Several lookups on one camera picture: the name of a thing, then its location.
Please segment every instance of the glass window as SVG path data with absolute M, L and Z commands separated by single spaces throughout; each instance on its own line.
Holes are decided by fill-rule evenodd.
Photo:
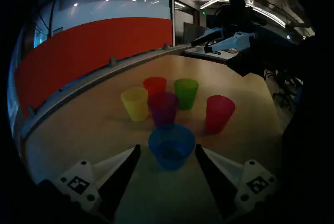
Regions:
M 41 44 L 48 38 L 50 14 L 52 9 L 52 3 L 44 6 L 40 11 L 34 14 L 35 18 L 35 35 L 34 35 L 34 48 Z
M 175 0 L 175 45 L 185 43 L 184 23 L 194 24 L 195 10 L 182 2 Z
M 56 0 L 52 32 L 110 18 L 170 17 L 170 0 Z

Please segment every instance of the yellow cup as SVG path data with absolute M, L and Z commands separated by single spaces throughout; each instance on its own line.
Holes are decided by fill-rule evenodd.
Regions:
M 121 95 L 122 102 L 133 121 L 146 119 L 149 111 L 147 106 L 148 92 L 143 87 L 132 87 Z

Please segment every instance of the green cup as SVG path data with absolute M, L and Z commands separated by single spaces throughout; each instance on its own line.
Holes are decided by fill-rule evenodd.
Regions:
M 198 82 L 193 79 L 178 79 L 174 82 L 174 88 L 179 99 L 179 109 L 191 109 L 195 101 Z

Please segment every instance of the plastic cup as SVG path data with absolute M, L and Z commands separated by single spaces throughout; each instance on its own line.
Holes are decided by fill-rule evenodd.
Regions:
M 157 127 L 149 137 L 149 148 L 165 169 L 177 170 L 195 147 L 195 136 L 178 124 Z
M 193 79 L 178 79 L 174 82 L 175 94 L 179 99 L 179 109 L 189 110 L 194 105 L 198 82 Z
M 159 92 L 149 97 L 147 103 L 156 127 L 174 123 L 178 106 L 175 94 Z
M 211 96 L 206 101 L 205 129 L 209 134 L 221 132 L 235 110 L 232 100 L 221 95 Z
M 122 102 L 133 121 L 142 121 L 148 115 L 147 90 L 143 87 L 132 87 L 121 95 Z
M 164 92 L 166 84 L 167 80 L 162 77 L 150 77 L 143 82 L 144 87 L 149 92 L 149 97 L 155 93 Z

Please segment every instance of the office chair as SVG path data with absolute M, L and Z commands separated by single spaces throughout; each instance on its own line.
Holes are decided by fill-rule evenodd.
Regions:
M 290 82 L 291 78 L 287 75 L 286 72 L 279 72 L 274 77 L 274 79 L 278 84 L 278 86 L 283 90 L 283 93 L 282 92 L 274 93 L 273 98 L 275 98 L 275 96 L 282 97 L 280 107 L 283 108 L 284 102 L 286 101 L 286 105 L 289 106 L 289 111 L 291 111 L 292 110 L 291 102 L 293 102 L 291 95 L 296 96 L 298 93 L 297 89 L 295 88 L 295 86 L 291 84 Z

